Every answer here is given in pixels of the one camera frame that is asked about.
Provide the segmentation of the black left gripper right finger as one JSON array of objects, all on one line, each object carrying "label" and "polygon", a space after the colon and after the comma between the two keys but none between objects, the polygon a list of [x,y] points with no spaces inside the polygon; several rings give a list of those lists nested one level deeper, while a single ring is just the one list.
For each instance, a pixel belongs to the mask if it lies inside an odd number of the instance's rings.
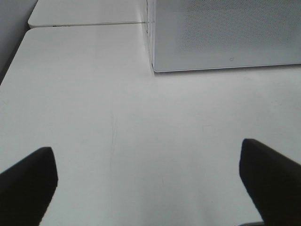
[{"label": "black left gripper right finger", "polygon": [[241,146],[239,175],[266,226],[301,224],[301,166],[256,139]]}]

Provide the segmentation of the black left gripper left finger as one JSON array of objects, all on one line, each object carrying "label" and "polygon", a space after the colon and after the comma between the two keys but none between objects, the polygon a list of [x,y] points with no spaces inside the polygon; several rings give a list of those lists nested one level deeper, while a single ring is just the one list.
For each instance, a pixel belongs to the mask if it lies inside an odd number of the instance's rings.
[{"label": "black left gripper left finger", "polygon": [[38,226],[58,185],[55,156],[42,147],[0,175],[0,224]]}]

